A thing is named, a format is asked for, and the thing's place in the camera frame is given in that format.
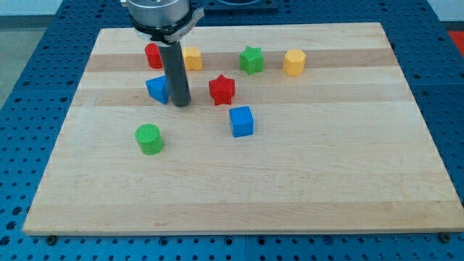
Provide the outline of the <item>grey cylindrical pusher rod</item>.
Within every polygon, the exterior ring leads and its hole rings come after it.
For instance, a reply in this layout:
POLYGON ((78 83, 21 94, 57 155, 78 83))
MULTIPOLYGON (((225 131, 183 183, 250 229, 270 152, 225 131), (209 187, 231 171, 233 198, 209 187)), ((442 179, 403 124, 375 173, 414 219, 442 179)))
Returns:
POLYGON ((186 74, 181 43, 176 41, 169 46, 159 47, 161 60, 172 103, 177 107, 186 107, 191 103, 191 92, 186 74))

